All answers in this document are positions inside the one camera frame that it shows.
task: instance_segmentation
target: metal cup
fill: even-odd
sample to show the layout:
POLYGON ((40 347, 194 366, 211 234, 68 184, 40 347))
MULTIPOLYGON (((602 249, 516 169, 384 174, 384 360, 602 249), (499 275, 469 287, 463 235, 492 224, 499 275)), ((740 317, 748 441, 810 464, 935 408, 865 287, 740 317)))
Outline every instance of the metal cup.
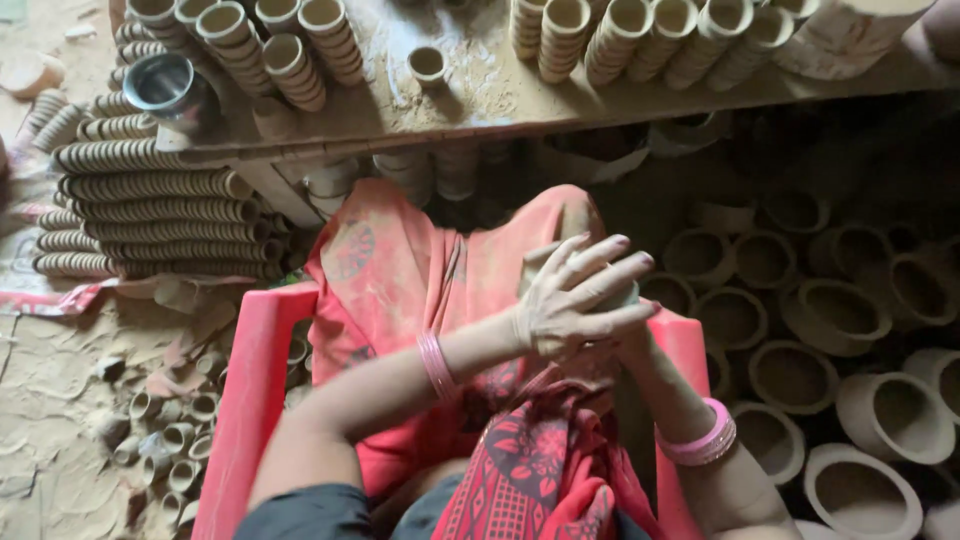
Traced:
POLYGON ((167 53, 137 61, 123 81, 123 93, 156 122, 185 135, 214 126, 220 99, 190 60, 167 53))

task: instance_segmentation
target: bangle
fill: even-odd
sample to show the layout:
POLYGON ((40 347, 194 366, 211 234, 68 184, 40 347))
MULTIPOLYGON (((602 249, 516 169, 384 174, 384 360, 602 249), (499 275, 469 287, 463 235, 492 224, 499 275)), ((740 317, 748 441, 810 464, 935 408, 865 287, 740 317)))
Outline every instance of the bangle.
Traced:
POLYGON ((663 440, 660 429, 654 426, 654 438, 667 459, 678 465, 697 467, 716 461, 733 447, 736 440, 736 422, 722 403, 705 398, 706 403, 716 413, 716 424, 710 433, 690 443, 673 444, 663 440))
POLYGON ((423 360, 426 375, 433 384, 433 389, 437 391, 437 397, 441 403, 452 404, 456 400, 456 385, 450 375, 450 368, 446 365, 444 353, 440 350, 437 335, 432 331, 425 331, 417 338, 417 344, 420 345, 420 359, 423 360))

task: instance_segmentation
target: red plastic chair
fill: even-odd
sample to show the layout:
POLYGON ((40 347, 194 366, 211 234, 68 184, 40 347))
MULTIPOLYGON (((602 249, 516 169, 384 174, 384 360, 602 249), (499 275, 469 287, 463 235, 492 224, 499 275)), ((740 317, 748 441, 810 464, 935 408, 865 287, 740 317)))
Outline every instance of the red plastic chair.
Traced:
MULTIPOLYGON (((192 540, 229 540, 247 513, 260 457, 283 411, 287 349, 294 323, 314 314, 320 291, 303 282, 244 295, 192 540)), ((657 343, 702 395, 709 382, 700 323, 666 309, 650 321, 657 343)), ((660 524, 668 538, 702 540, 677 472, 657 450, 660 524)))

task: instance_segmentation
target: wooden board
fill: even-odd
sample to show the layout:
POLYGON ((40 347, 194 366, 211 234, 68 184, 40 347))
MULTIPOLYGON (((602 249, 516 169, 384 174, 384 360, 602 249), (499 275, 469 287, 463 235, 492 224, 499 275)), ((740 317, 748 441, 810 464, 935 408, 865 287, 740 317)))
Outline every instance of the wooden board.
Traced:
MULTIPOLYGON (((506 31, 509 0, 476 0, 464 12, 425 8, 399 12, 392 0, 353 0, 348 12, 363 49, 367 84, 345 88, 331 78, 317 113, 300 114, 298 131, 283 145, 361 142, 372 148, 497 132, 625 124, 706 112, 858 95, 960 86, 960 69, 938 61, 919 25, 873 69, 849 81, 824 82, 765 67, 752 80, 717 93, 698 84, 673 91, 654 81, 624 78, 587 84, 583 66, 570 81, 543 83, 536 62, 520 62, 506 31), (430 94, 407 70, 407 54, 432 43, 452 60, 447 88, 430 94)), ((213 81, 226 121, 196 138, 161 129, 164 151, 271 148, 253 125, 249 101, 232 81, 213 81)))

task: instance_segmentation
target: hand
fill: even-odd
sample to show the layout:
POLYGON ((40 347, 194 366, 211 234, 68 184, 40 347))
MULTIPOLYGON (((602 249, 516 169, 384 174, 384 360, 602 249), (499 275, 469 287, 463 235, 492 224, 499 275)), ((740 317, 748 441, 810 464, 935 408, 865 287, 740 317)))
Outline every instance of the hand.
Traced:
POLYGON ((640 303, 589 313, 613 292, 652 270, 654 260, 639 252, 610 265, 630 245, 621 234, 588 245, 588 234, 561 243, 520 298, 514 309, 514 330, 527 350, 548 358, 568 357, 586 342, 644 331, 646 320, 660 310, 659 304, 640 303))

